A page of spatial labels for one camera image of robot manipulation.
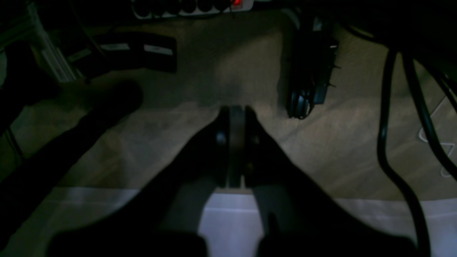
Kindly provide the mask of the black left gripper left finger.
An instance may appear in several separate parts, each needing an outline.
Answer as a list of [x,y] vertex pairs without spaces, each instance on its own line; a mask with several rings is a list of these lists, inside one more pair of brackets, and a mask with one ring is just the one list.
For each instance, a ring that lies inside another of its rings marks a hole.
[[207,257],[198,235],[204,205],[224,186],[230,109],[197,132],[123,207],[50,241],[51,257]]

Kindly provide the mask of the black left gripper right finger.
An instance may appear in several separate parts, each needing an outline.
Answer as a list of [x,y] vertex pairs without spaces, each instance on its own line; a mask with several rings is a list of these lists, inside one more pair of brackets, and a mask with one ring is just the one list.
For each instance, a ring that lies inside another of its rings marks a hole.
[[413,241],[376,230],[341,208],[284,153],[245,109],[246,184],[265,235],[258,257],[416,257]]

